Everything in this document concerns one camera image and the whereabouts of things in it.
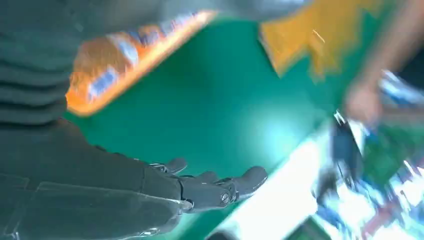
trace snack bag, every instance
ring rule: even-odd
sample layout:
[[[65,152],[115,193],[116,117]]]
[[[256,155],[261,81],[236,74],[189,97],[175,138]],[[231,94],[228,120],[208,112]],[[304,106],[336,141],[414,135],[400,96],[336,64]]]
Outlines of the snack bag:
[[[68,110],[89,116],[135,84],[195,32],[213,13],[187,14],[160,25],[119,32],[84,43],[66,94]]]

